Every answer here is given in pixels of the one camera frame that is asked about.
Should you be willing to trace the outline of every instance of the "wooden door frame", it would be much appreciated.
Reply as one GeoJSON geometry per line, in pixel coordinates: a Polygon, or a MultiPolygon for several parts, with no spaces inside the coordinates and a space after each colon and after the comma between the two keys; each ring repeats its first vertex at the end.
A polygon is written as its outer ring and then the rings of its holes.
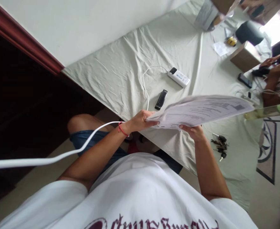
{"type": "Polygon", "coordinates": [[[58,75],[64,69],[64,66],[1,6],[0,35],[54,75],[58,75]]]}

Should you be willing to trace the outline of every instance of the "white t-shirt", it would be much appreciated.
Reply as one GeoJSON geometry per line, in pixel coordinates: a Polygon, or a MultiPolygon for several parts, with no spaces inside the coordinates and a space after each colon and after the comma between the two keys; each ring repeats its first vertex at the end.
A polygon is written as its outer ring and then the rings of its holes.
{"type": "Polygon", "coordinates": [[[89,194],[74,181],[56,181],[28,198],[0,228],[213,229],[257,228],[230,199],[206,200],[159,157],[125,156],[89,194]]]}

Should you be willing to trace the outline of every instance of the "blue shorts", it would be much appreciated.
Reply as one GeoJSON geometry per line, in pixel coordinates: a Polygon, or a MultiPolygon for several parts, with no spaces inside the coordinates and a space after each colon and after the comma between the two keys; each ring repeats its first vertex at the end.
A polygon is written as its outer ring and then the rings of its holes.
{"type": "MultiPolygon", "coordinates": [[[[80,149],[84,145],[85,141],[92,134],[92,132],[93,130],[82,130],[76,133],[72,133],[70,135],[70,141],[72,141],[75,149],[80,149]]],[[[78,153],[78,155],[81,156],[85,151],[87,151],[88,149],[93,147],[96,143],[98,143],[100,140],[102,140],[108,133],[109,132],[105,132],[105,131],[97,131],[95,135],[92,137],[92,139],[90,140],[90,142],[88,143],[88,145],[86,146],[86,148],[82,152],[78,153]]],[[[114,155],[111,157],[111,159],[108,161],[108,163],[106,164],[102,173],[105,172],[113,163],[115,163],[117,160],[119,160],[120,158],[126,155],[128,154],[121,147],[119,147],[114,153],[114,155]]],[[[179,174],[179,172],[182,169],[182,165],[180,165],[173,158],[171,158],[166,152],[160,149],[156,153],[154,153],[154,155],[163,159],[165,163],[167,163],[168,166],[172,170],[174,170],[174,172],[179,174]]]]}

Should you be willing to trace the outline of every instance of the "table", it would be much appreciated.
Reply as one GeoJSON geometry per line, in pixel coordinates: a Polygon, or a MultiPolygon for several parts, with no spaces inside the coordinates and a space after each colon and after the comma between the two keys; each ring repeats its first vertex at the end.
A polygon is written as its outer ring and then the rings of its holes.
{"type": "MultiPolygon", "coordinates": [[[[149,66],[176,67],[191,79],[183,89],[162,68],[148,70],[144,80],[150,96],[149,110],[155,110],[163,89],[168,91],[164,106],[187,95],[234,96],[238,90],[247,91],[237,80],[241,71],[230,62],[230,54],[218,56],[212,44],[225,40],[225,27],[236,27],[248,16],[237,9],[232,18],[214,31],[203,32],[194,25],[202,3],[191,0],[71,64],[63,72],[124,120],[129,120],[140,109],[147,107],[142,74],[149,66]]],[[[258,49],[262,59],[271,55],[267,40],[258,49]]],[[[262,123],[262,120],[245,121],[239,115],[203,125],[208,138],[212,138],[212,133],[227,138],[230,144],[227,157],[218,164],[233,200],[246,210],[256,173],[262,123]]],[[[194,142],[187,133],[152,128],[141,133],[196,174],[194,142]]],[[[220,153],[215,151],[214,155],[218,161],[220,153]]]]}

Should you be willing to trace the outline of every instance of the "knee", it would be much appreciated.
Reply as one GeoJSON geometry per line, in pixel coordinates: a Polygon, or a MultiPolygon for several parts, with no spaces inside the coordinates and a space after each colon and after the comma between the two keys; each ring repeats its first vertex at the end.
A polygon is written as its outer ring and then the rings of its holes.
{"type": "Polygon", "coordinates": [[[84,126],[86,126],[88,121],[93,119],[94,117],[90,114],[77,114],[73,116],[67,124],[69,133],[71,134],[84,129],[84,126]]]}

